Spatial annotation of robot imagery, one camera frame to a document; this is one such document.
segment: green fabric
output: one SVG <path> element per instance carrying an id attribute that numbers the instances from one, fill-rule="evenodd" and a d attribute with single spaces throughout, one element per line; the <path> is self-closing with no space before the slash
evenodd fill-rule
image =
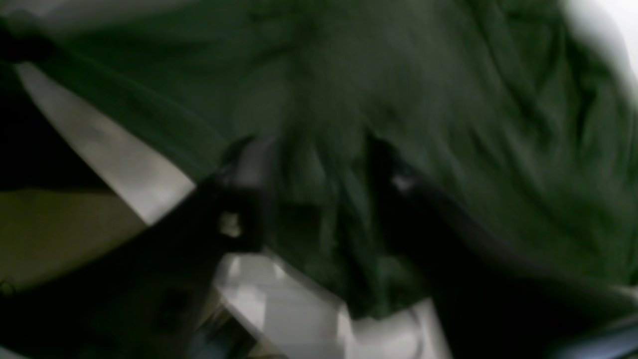
<path id="1" fill-rule="evenodd" d="M 636 284 L 635 112 L 558 4 L 201 0 L 38 65 L 196 181 L 238 139 L 282 137 L 282 212 L 316 218 L 269 245 L 355 317 L 427 293 L 376 228 L 367 132 L 529 256 Z"/>

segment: wrinkled cloth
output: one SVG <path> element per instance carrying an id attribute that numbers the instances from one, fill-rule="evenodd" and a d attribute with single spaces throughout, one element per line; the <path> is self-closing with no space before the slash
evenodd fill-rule
<path id="1" fill-rule="evenodd" d="M 638 282 L 635 111 L 559 1 L 201 0 L 47 31 L 36 64 L 197 182 L 233 143 L 280 137 L 266 244 L 353 317 L 427 295 L 378 230 L 369 134 L 534 260 Z"/>

